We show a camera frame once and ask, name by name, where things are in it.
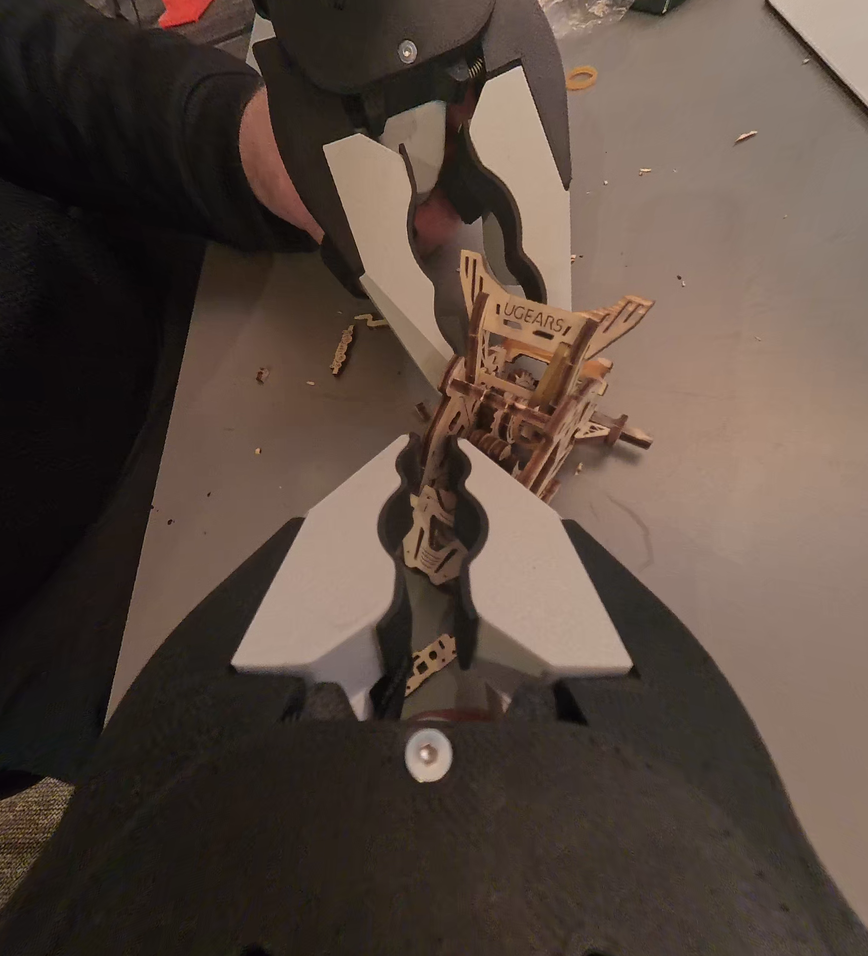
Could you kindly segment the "person's left forearm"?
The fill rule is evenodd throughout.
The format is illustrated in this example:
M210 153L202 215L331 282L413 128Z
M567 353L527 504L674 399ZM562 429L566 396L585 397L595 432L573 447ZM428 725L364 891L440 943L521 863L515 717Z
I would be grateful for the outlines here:
M242 169L262 85L229 54L84 2L0 2L0 176L244 251L313 250Z

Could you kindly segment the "perforated wooden link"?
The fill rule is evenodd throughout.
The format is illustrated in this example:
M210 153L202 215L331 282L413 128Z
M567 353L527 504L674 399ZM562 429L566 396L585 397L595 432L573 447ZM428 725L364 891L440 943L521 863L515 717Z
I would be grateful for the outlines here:
M412 669L408 675L404 697L408 698L427 681L439 674L457 657L455 639L449 634L441 634L412 655Z

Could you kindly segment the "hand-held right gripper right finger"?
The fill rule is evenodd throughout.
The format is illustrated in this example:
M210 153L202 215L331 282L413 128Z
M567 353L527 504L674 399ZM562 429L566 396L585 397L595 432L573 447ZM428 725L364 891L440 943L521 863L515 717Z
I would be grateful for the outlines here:
M460 669L515 686L627 677L631 655L557 512L466 439L455 495Z

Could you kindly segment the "orange floor marker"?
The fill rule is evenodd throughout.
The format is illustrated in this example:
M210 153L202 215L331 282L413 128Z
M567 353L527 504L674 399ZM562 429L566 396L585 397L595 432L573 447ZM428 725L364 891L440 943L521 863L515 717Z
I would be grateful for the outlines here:
M157 26L162 30L176 30L195 24L213 3L212 0L162 1L163 12L157 19Z

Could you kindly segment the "wooden mechanical model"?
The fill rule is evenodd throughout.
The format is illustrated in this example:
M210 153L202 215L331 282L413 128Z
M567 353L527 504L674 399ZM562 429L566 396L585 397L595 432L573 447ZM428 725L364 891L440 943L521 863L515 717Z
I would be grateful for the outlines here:
M403 540L407 568L437 587L457 579L464 545L454 532L457 496L448 489L448 441L466 439L548 503L578 442L622 441L647 449L652 437L598 409L613 362L601 353L635 328L654 302L634 295L571 312L505 289L473 251L461 255L468 314L466 353L448 366L440 404L423 437L414 524Z

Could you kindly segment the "clear plastic bag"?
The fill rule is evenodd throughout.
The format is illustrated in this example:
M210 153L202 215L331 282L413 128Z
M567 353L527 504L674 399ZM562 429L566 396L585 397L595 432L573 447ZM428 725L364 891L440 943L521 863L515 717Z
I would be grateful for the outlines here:
M539 5L557 41L619 22L633 1L540 1Z

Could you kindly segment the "person's left hand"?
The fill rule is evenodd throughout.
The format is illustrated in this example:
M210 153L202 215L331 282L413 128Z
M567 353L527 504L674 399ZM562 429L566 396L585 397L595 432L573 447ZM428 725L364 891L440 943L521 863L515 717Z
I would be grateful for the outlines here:
M284 166L270 123L267 90L262 85L248 102L240 121L239 155L254 196L276 217L322 244L324 231L311 216ZM440 187L435 187L415 213L419 252L428 255L460 229L461 215Z

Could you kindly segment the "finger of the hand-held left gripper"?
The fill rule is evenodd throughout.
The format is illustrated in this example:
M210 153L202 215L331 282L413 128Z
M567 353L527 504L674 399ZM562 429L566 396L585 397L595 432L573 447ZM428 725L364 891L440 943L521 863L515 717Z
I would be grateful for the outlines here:
M428 383L455 360L435 310L435 286L416 254L416 181L405 144L393 151L355 133L323 151L361 262L360 284Z
M525 297L571 310L570 193L522 67L488 79L469 127L480 166L511 198L519 229L503 250L522 253L538 273L540 291L520 281Z

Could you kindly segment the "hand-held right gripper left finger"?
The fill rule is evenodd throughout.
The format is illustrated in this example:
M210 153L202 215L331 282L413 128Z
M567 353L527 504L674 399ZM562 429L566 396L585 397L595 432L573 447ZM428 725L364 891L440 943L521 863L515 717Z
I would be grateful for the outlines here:
M400 716L413 620L398 555L415 487L416 438L400 436L297 523L236 671L338 685L361 720Z

